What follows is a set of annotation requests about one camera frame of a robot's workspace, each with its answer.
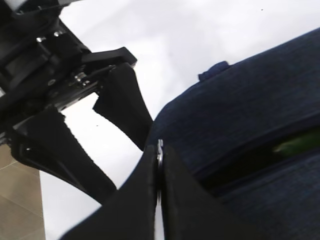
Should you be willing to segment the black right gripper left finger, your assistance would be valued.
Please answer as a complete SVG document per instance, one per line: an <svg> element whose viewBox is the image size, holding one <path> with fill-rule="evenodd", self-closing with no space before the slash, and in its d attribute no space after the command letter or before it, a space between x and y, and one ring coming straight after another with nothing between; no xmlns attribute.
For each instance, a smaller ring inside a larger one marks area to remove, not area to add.
<svg viewBox="0 0 320 240"><path fill-rule="evenodd" d="M63 240L153 240L157 205L157 151L147 146L125 183Z"/></svg>

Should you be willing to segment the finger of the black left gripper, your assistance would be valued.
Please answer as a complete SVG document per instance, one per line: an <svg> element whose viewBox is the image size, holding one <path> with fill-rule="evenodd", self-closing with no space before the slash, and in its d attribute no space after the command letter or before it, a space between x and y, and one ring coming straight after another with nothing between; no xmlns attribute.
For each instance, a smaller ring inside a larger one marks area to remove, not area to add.
<svg viewBox="0 0 320 240"><path fill-rule="evenodd" d="M120 129L141 151L153 124L134 69L122 63L99 83L93 110Z"/></svg>
<svg viewBox="0 0 320 240"><path fill-rule="evenodd" d="M55 108L48 108L9 129L12 156L46 172L103 204L117 188L94 163Z"/></svg>

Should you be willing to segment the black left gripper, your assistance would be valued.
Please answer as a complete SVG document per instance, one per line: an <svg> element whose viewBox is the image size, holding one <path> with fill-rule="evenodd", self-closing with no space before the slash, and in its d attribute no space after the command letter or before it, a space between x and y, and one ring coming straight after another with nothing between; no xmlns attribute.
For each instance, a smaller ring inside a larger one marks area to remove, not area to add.
<svg viewBox="0 0 320 240"><path fill-rule="evenodd" d="M69 0L0 3L0 138L46 108L61 111L99 93L111 73L133 68L125 47L92 52L63 23Z"/></svg>

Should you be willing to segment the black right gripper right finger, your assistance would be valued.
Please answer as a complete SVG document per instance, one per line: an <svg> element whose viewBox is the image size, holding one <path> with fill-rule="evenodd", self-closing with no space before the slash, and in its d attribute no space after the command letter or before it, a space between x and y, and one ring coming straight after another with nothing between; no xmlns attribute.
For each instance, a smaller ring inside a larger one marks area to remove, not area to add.
<svg viewBox="0 0 320 240"><path fill-rule="evenodd" d="M248 240L250 228L228 213L188 172L175 150L163 150L161 207L166 240Z"/></svg>

